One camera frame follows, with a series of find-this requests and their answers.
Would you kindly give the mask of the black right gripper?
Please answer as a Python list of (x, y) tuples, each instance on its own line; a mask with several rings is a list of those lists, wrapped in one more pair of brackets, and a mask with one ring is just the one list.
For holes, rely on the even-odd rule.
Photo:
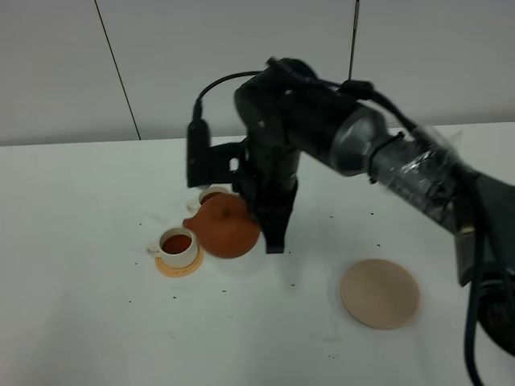
[(209, 155), (219, 167), (214, 173), (216, 177), (229, 170), (227, 165), (221, 165), (223, 161), (235, 158), (239, 162), (230, 182), (259, 221), (266, 253), (284, 253), (286, 230), (298, 190), (300, 151), (288, 144), (266, 144), (246, 138), (213, 146)]

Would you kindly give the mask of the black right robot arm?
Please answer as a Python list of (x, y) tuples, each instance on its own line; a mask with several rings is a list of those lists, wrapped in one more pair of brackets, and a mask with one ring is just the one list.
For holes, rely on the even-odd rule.
[(247, 72), (234, 103), (237, 144), (207, 146), (190, 186), (229, 183), (257, 217), (269, 253), (284, 249), (306, 153), (343, 176), (368, 175), (455, 238), (458, 278), (472, 283), (468, 325), (514, 350), (514, 188), (473, 170), (366, 81), (321, 80), (304, 62), (271, 59)]

